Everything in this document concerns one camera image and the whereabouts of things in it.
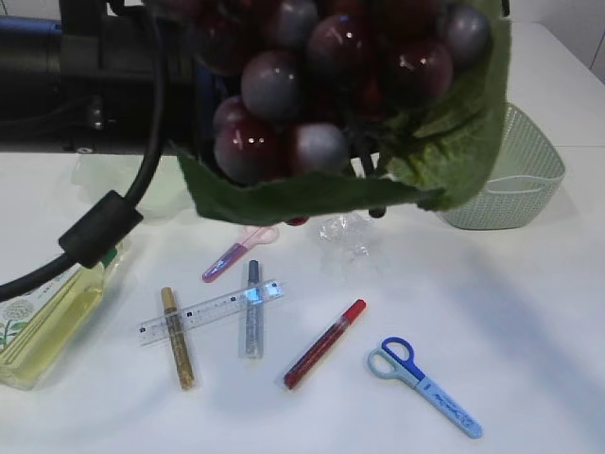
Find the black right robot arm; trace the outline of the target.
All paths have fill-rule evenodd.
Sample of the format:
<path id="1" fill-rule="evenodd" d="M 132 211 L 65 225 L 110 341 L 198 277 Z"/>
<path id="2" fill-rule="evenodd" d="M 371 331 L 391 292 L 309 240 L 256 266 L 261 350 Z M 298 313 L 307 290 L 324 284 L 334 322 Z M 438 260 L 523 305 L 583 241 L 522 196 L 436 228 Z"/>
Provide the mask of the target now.
<path id="1" fill-rule="evenodd" d="M 194 51 L 212 1 L 62 1 L 56 19 L 1 19 L 1 141 L 142 153 L 154 58 L 166 58 L 164 136 L 192 155 L 213 143 L 219 79 Z"/>

